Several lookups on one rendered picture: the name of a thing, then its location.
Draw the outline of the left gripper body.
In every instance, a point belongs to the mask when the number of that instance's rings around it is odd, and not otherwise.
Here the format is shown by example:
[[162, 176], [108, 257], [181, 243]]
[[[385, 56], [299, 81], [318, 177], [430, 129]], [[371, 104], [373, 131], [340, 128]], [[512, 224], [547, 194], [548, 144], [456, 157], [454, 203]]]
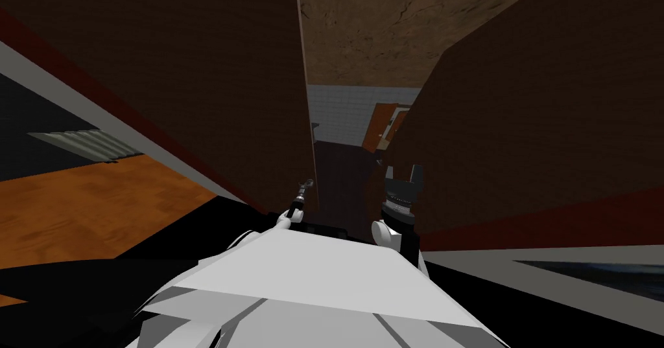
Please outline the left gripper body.
[[292, 203], [292, 208], [293, 209], [302, 210], [302, 208], [304, 206], [304, 203], [305, 203], [305, 197], [306, 197], [307, 191], [313, 185], [314, 185], [313, 180], [307, 180], [306, 182], [302, 183], [299, 186], [296, 197], [295, 197], [295, 199]]

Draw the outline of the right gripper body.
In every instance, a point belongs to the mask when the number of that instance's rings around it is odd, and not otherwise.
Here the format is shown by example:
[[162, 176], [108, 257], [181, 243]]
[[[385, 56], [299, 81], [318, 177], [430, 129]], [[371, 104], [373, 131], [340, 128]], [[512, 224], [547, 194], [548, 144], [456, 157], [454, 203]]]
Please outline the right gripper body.
[[412, 205], [418, 199], [418, 194], [418, 181], [385, 179], [385, 201], [381, 208], [394, 217], [413, 217]]

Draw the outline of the orange door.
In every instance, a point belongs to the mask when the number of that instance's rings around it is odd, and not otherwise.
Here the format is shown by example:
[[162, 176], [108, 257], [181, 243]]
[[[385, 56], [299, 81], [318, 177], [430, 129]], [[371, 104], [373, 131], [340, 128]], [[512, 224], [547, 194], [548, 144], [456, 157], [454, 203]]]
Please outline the orange door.
[[388, 148], [410, 110], [409, 105], [377, 103], [373, 109], [362, 148], [370, 153]]

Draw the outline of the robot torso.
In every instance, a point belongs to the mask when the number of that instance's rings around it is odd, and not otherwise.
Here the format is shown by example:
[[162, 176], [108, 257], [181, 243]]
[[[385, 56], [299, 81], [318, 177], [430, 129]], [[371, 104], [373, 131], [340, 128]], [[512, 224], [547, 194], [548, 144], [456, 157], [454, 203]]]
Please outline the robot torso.
[[275, 227], [141, 306], [123, 348], [509, 348], [390, 248]]

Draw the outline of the grey ribbed panel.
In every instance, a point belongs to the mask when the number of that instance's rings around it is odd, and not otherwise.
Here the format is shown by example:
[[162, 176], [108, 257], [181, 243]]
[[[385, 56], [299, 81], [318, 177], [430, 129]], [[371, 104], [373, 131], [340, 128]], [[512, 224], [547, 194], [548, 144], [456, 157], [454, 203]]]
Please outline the grey ribbed panel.
[[100, 130], [29, 132], [28, 135], [96, 163], [116, 163], [119, 159], [143, 155], [126, 142]]

